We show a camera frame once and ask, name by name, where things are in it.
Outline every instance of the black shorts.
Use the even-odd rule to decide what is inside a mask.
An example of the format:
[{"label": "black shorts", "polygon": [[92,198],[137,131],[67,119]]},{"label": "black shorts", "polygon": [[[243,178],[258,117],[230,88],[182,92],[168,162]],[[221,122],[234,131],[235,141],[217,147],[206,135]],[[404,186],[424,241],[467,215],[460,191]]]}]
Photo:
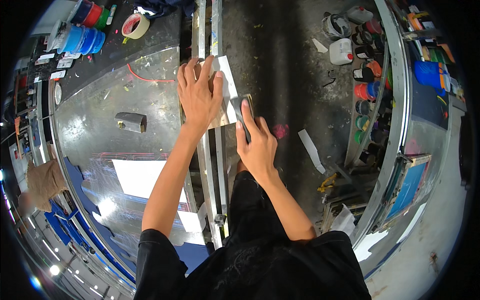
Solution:
[{"label": "black shorts", "polygon": [[227,247],[260,238],[288,239],[270,198],[248,171],[235,177],[228,230]]}]

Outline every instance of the concrete floor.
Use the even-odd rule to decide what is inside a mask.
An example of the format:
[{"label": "concrete floor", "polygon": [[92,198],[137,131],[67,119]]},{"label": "concrete floor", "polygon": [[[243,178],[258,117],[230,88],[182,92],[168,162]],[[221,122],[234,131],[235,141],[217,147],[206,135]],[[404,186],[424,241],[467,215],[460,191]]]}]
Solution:
[{"label": "concrete floor", "polygon": [[[335,162],[343,163],[347,150],[353,79],[351,65],[331,64],[329,53],[317,52],[312,38],[330,45],[332,41],[321,29],[323,14],[340,12],[345,3],[223,2],[223,51],[238,93],[252,95],[255,115],[265,117],[270,129],[288,125],[289,135],[278,140],[275,166],[313,223],[323,211],[317,188],[334,173]],[[336,80],[323,87],[331,81],[331,70]],[[317,147],[327,170],[323,175],[313,166],[298,137],[302,129]],[[227,137],[231,186],[238,161],[234,128],[227,130]]]}]

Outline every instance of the yellow tool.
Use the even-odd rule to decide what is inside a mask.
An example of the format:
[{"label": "yellow tool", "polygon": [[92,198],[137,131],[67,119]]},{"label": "yellow tool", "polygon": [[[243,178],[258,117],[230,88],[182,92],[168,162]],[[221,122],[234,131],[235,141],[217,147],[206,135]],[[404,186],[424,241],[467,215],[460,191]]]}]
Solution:
[{"label": "yellow tool", "polygon": [[317,189],[319,192],[325,192],[327,188],[333,188],[335,184],[335,178],[336,178],[336,173],[333,174],[332,176],[328,177],[322,182],[322,185]]}]

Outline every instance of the blue bucket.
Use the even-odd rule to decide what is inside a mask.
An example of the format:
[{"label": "blue bucket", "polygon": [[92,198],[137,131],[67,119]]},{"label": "blue bucket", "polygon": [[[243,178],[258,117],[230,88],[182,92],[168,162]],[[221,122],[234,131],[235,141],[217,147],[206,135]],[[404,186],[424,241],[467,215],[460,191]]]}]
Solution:
[{"label": "blue bucket", "polygon": [[422,85],[429,85],[436,89],[440,96],[445,95],[445,89],[442,88],[440,74],[447,74],[442,70],[439,63],[434,61],[415,61],[415,77]]},{"label": "blue bucket", "polygon": [[370,82],[370,83],[367,84],[367,92],[373,98],[377,98],[379,88],[380,88],[380,81]]},{"label": "blue bucket", "polygon": [[67,25],[68,35],[63,41],[63,44],[60,48],[57,49],[57,53],[73,51],[77,48],[80,39],[82,38],[83,29],[71,24]]},{"label": "blue bucket", "polygon": [[90,49],[92,48],[93,42],[96,38],[96,33],[98,32],[95,28],[85,28],[85,31],[85,41],[79,50],[79,52],[81,52],[83,55],[90,53]]},{"label": "blue bucket", "polygon": [[70,12],[70,15],[67,18],[67,22],[74,24],[82,23],[85,18],[88,16],[88,13],[92,9],[92,3],[88,0],[78,0],[75,7]]},{"label": "blue bucket", "polygon": [[104,42],[105,42],[105,34],[101,31],[98,31],[98,34],[96,35],[96,38],[95,38],[95,42],[93,43],[92,49],[90,50],[90,53],[99,52]]}]

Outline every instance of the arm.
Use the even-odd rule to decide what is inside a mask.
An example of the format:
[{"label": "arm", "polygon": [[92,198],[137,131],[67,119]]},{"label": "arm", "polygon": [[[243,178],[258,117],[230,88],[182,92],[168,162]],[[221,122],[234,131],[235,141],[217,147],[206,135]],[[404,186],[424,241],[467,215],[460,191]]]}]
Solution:
[{"label": "arm", "polygon": [[277,147],[264,118],[253,120],[246,100],[242,101],[242,116],[252,136],[247,143],[245,130],[237,122],[237,152],[249,172],[265,190],[290,240],[309,241],[316,237],[313,225],[280,180],[273,166]]},{"label": "arm", "polygon": [[148,198],[142,230],[156,229],[166,237],[170,235],[192,155],[223,101],[222,72],[215,75],[213,93],[208,88],[212,61],[213,56],[205,60],[198,81],[195,80],[193,71],[198,59],[192,59],[179,67],[177,91],[187,120],[182,125],[180,135]]}]

